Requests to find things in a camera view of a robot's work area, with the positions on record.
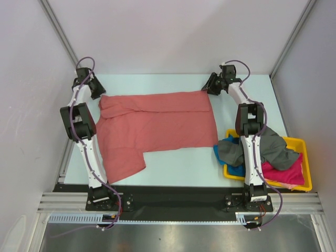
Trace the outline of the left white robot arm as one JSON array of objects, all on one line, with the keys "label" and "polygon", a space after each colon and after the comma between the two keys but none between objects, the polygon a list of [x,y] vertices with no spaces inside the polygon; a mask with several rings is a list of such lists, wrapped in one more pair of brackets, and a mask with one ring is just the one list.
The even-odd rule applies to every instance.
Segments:
[{"label": "left white robot arm", "polygon": [[107,177],[98,158],[96,124],[87,102],[98,99],[106,92],[91,68],[77,68],[72,85],[72,97],[60,115],[68,138],[78,147],[89,179],[89,188],[95,190],[107,183]]}]

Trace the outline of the magenta t shirt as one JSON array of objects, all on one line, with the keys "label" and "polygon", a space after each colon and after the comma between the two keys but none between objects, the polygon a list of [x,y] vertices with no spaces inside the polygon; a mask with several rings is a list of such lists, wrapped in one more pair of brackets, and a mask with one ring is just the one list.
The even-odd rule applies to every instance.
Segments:
[{"label": "magenta t shirt", "polygon": [[305,180],[302,169],[302,153],[299,154],[298,159],[293,165],[284,171],[275,169],[269,162],[262,164],[263,176],[266,181],[272,181],[284,184],[287,188],[293,188],[295,186],[304,185]]}]

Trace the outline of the aluminium corner post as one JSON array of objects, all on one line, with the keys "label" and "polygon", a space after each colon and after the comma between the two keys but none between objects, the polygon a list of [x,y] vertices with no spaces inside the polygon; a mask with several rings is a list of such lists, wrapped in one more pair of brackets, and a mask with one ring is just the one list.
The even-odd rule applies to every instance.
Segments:
[{"label": "aluminium corner post", "polygon": [[38,0],[38,3],[40,4],[42,10],[44,11],[48,21],[51,24],[51,27],[53,28],[55,34],[60,40],[64,51],[66,52],[68,58],[70,59],[72,65],[74,66],[73,72],[76,74],[76,68],[77,68],[76,65],[79,61],[79,58],[77,57],[77,54],[75,53],[73,46],[71,45],[61,25],[61,22],[59,21],[55,11],[53,10],[53,7],[51,6],[48,0]]},{"label": "aluminium corner post", "polygon": [[290,33],[289,38],[287,39],[279,57],[277,58],[270,74],[270,80],[273,80],[274,77],[276,76],[279,68],[281,67],[282,63],[284,62],[285,58],[288,56],[291,48],[293,47],[296,39],[298,38],[301,30],[303,29],[306,21],[308,20],[310,14],[312,13],[316,3],[318,1],[317,0],[309,0],[307,1],[302,13],[300,14],[292,32]]}]

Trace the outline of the right aluminium corner post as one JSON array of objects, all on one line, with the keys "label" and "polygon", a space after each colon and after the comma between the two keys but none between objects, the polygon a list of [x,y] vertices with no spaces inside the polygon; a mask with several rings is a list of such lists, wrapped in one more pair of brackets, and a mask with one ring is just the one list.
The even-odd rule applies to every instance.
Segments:
[{"label": "right aluminium corner post", "polygon": [[290,33],[289,38],[287,39],[279,57],[277,58],[270,74],[270,80],[273,80],[274,77],[276,76],[279,68],[281,67],[282,63],[284,62],[285,58],[288,56],[291,48],[293,47],[296,39],[298,38],[301,30],[303,29],[306,21],[308,20],[310,14],[312,13],[316,3],[318,1],[317,0],[309,0],[307,1],[302,13],[300,14],[292,32]]}]

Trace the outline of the yellow plastic bin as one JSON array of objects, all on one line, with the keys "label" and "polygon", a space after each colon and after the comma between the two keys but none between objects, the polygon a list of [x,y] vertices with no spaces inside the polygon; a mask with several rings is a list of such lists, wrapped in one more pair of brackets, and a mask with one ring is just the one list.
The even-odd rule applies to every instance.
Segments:
[{"label": "yellow plastic bin", "polygon": [[[238,140],[238,134],[235,129],[228,129],[225,133],[225,139]],[[312,190],[312,179],[310,175],[306,143],[302,139],[282,137],[287,148],[300,154],[298,160],[286,171],[274,169],[268,162],[262,164],[264,178],[268,184],[275,187],[283,187],[290,190],[308,192]],[[224,164],[224,177],[228,179],[244,181],[245,167],[232,167]]]}]

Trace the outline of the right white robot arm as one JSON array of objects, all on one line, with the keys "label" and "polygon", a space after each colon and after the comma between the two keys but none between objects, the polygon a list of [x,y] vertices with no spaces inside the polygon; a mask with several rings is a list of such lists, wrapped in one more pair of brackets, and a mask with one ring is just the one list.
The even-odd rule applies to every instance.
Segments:
[{"label": "right white robot arm", "polygon": [[237,70],[233,63],[240,63],[246,67],[250,76],[249,67],[240,60],[229,60],[219,67],[221,73],[211,73],[206,84],[201,88],[209,95],[218,96],[222,91],[229,94],[238,105],[235,130],[240,137],[244,151],[245,181],[243,207],[254,211],[267,199],[267,183],[263,177],[261,167],[260,140],[261,134],[267,125],[267,113],[261,102],[255,101],[243,89],[243,83],[248,79],[237,77]]}]

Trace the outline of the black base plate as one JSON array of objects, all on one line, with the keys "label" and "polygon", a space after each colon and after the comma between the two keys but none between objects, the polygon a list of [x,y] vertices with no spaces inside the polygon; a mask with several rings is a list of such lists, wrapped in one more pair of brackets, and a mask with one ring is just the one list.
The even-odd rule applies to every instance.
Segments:
[{"label": "black base plate", "polygon": [[90,212],[121,215],[132,213],[135,216],[146,213],[168,214],[215,214],[253,212],[264,214],[273,212],[271,198],[265,201],[248,202],[244,189],[239,187],[179,187],[179,186],[115,186],[119,195],[106,188],[92,190],[86,185],[57,184],[54,192],[85,192]]}]

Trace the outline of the salmon pink t shirt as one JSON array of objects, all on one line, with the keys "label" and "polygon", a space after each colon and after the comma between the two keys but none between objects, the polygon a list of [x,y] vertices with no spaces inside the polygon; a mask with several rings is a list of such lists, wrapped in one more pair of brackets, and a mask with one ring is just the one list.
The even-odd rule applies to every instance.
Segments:
[{"label": "salmon pink t shirt", "polygon": [[109,183],[146,167],[146,152],[213,147],[217,127],[205,91],[102,96],[96,124]]}]

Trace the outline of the blue t shirt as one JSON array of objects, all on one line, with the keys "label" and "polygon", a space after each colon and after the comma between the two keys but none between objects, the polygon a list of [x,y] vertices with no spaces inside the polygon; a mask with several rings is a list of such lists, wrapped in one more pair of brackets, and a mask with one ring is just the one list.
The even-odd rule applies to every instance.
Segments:
[{"label": "blue t shirt", "polygon": [[[233,137],[231,134],[228,135],[227,138],[223,139],[224,141],[231,142],[233,144],[238,144],[239,138]],[[214,154],[216,156],[217,161],[219,162],[220,165],[226,165],[227,166],[227,172],[229,175],[233,176],[239,176],[239,177],[244,177],[245,176],[245,168],[241,164],[239,166],[231,166],[225,163],[223,160],[220,159],[219,154],[218,154],[218,145],[213,146]]]}]

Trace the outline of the left aluminium corner post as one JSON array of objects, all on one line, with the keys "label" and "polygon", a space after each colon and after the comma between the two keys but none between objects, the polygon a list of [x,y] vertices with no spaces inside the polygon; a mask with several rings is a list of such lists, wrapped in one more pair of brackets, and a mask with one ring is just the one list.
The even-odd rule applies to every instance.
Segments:
[{"label": "left aluminium corner post", "polygon": [[75,53],[73,46],[71,45],[61,25],[61,22],[59,21],[55,11],[53,10],[53,7],[51,6],[48,0],[38,0],[38,3],[40,4],[42,10],[44,11],[48,21],[51,24],[51,27],[53,28],[55,34],[60,40],[64,51],[66,52],[68,58],[70,59],[72,65],[74,66],[73,72],[76,74],[76,68],[77,68],[76,65],[79,61],[79,58],[77,57],[77,54]]}]

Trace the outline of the aluminium frame rail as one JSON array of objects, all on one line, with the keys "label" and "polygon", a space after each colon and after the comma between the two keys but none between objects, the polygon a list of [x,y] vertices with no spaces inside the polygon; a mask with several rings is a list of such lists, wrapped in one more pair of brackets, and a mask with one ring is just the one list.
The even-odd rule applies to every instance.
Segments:
[{"label": "aluminium frame rail", "polygon": [[[39,213],[83,213],[88,194],[85,192],[44,193],[37,208]],[[282,193],[281,214],[323,214],[317,193]]]}]

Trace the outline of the grey t shirt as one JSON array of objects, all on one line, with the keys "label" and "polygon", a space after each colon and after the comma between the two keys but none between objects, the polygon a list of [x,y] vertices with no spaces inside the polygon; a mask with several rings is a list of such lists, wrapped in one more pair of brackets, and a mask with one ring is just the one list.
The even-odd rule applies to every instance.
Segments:
[{"label": "grey t shirt", "polygon": [[[244,163],[243,144],[220,140],[218,154],[221,160],[231,166]],[[284,171],[289,169],[298,159],[299,153],[287,148],[285,140],[271,128],[267,127],[260,139],[261,162],[269,162],[275,169]]]}]

